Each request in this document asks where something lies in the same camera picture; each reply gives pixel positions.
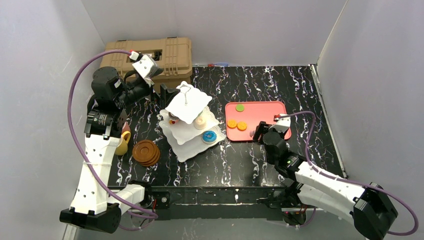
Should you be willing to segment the pink cake slice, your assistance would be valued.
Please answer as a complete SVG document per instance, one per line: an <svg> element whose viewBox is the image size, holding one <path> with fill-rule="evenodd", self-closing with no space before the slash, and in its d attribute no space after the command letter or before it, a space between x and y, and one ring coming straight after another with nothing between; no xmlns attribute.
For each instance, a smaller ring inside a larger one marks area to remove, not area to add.
<svg viewBox="0 0 424 240"><path fill-rule="evenodd" d="M179 121L180 121L179 119L170 119L168 123L169 123L170 125L175 125L175 124L177 124Z"/></svg>

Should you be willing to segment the white three-tier cake stand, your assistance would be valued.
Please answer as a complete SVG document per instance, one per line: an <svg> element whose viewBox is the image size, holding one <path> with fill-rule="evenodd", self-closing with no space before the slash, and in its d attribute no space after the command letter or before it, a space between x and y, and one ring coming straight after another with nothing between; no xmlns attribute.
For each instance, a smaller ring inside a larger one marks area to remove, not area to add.
<svg viewBox="0 0 424 240"><path fill-rule="evenodd" d="M217 145L226 136L219 126L220 122L209 108L211 96L185 81L182 81L175 89L180 89L180 93L166 108L160 110L159 115L162 120L159 121L159 127L178 162L183 163ZM169 124L168 113L178 117L179 122ZM208 117L207 126L203 130L194 127L193 122L198 116ZM202 141L203 132L209 130L217 134L217 140L213 144Z"/></svg>

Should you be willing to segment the pink serving tray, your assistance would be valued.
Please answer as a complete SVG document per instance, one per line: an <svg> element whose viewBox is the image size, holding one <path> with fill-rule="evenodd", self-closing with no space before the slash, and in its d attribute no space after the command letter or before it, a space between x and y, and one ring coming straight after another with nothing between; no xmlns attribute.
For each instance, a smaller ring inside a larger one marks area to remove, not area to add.
<svg viewBox="0 0 424 240"><path fill-rule="evenodd" d="M235 107L237 104L243 104L245 109L243 112L237 112ZM240 131L237 128L230 129L226 126L226 135L230 141L246 142L252 141L250 131L256 129L260 121L267 124L274 124L274 115L286 114L286 106L280 101L245 101L245 102L229 102L225 109L225 123L233 119L237 122L246 122L247 129Z"/></svg>

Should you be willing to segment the tan plastic tool case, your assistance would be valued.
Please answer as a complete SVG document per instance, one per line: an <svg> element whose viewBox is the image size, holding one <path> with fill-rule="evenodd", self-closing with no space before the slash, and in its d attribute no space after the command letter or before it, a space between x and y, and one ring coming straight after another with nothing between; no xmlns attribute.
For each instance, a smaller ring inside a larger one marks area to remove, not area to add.
<svg viewBox="0 0 424 240"><path fill-rule="evenodd" d="M187 37L167 37L151 40L120 40L109 42L105 51L136 51L153 58L163 73L155 76L154 90L160 92L160 85L175 89L181 82L191 83L193 74L192 41Z"/></svg>

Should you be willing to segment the white round cake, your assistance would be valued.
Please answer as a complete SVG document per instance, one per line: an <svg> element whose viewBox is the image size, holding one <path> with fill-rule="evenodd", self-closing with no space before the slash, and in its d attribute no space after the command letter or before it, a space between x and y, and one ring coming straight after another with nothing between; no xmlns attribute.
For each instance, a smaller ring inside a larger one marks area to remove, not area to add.
<svg viewBox="0 0 424 240"><path fill-rule="evenodd" d="M204 130L208 124L208 117L200 115L193 121L193 126L197 130Z"/></svg>

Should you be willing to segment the blue donut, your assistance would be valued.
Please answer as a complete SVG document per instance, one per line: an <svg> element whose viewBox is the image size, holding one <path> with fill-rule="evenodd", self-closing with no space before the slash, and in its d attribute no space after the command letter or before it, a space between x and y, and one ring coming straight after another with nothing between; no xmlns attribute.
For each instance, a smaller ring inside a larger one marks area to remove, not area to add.
<svg viewBox="0 0 424 240"><path fill-rule="evenodd" d="M213 144L217 141L217 134L215 131L213 130L207 130L205 132L203 132L201 139L204 143L206 144Z"/></svg>

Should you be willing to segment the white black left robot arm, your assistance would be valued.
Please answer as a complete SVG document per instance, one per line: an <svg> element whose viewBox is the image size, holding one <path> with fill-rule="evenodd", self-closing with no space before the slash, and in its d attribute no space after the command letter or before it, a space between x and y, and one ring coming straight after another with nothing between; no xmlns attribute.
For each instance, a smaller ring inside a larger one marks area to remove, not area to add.
<svg viewBox="0 0 424 240"><path fill-rule="evenodd" d="M108 188L113 158L120 144L128 105L153 93L152 78L162 69L135 70L136 80L124 82L112 66L92 75L93 96L87 107L84 145L77 144L83 165L70 206L60 212L62 223L81 229L114 233L124 213L139 210L139 218L152 222L158 215L141 206L149 200L145 182L131 181L118 192Z"/></svg>

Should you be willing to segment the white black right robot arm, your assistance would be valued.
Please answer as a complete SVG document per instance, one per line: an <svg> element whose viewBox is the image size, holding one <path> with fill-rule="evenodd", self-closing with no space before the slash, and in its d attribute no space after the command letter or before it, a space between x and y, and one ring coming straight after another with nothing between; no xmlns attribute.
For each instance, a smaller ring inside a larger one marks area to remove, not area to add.
<svg viewBox="0 0 424 240"><path fill-rule="evenodd" d="M393 203L377 183L361 186L317 166L288 149L283 133L260 121L252 136L264 146L266 160L293 181L284 198L294 205L309 205L328 211L354 225L368 240L382 240L398 217Z"/></svg>

